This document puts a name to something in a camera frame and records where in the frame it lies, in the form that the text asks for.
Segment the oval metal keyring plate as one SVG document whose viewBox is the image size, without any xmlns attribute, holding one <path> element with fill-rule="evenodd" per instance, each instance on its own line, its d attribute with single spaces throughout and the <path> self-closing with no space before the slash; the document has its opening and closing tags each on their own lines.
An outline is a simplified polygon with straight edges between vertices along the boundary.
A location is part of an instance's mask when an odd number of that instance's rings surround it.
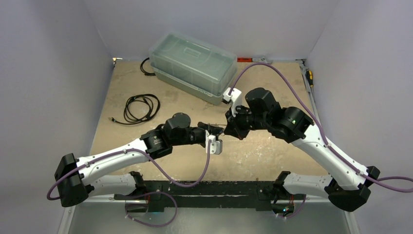
<svg viewBox="0 0 413 234">
<path fill-rule="evenodd" d="M 215 136 L 219 136 L 223 134 L 225 128 L 226 128 L 225 124 L 213 124 L 213 123 L 208 124 L 208 132 L 211 135 L 215 135 Z"/>
</svg>

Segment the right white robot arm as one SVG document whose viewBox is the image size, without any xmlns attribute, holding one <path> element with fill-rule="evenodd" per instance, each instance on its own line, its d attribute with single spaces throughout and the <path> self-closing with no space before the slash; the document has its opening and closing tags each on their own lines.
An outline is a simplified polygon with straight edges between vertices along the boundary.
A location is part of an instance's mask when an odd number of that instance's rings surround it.
<svg viewBox="0 0 413 234">
<path fill-rule="evenodd" d="M 334 144 L 324 143 L 319 126 L 304 111 L 293 106 L 281 107 L 270 91 L 264 88 L 249 91 L 245 96 L 246 106 L 241 99 L 238 89 L 224 91 L 223 102 L 230 106 L 225 114 L 225 135 L 242 140 L 250 131 L 266 130 L 308 154 L 327 171 L 322 176 L 281 172 L 268 190 L 275 199 L 313 195 L 326 198 L 347 212 L 367 202 L 369 187 L 380 174 L 378 168 L 366 167 L 336 150 Z"/>
</svg>

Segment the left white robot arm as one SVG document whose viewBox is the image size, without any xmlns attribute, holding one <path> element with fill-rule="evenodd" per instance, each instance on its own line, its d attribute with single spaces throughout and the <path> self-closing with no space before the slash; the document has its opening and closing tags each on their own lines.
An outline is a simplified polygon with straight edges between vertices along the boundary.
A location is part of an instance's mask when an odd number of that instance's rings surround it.
<svg viewBox="0 0 413 234">
<path fill-rule="evenodd" d="M 48 200 L 59 200 L 62 207 L 72 207 L 91 196 L 119 194 L 140 199 L 145 186 L 137 173 L 111 176 L 114 171 L 146 163 L 171 154 L 174 146 L 198 144 L 205 148 L 207 157 L 222 152 L 219 135 L 224 129 L 218 125 L 199 122 L 192 127 L 190 117 L 176 113 L 164 124 L 121 147 L 92 156 L 76 158 L 64 155 L 54 174 L 55 184 L 47 193 Z"/>
</svg>

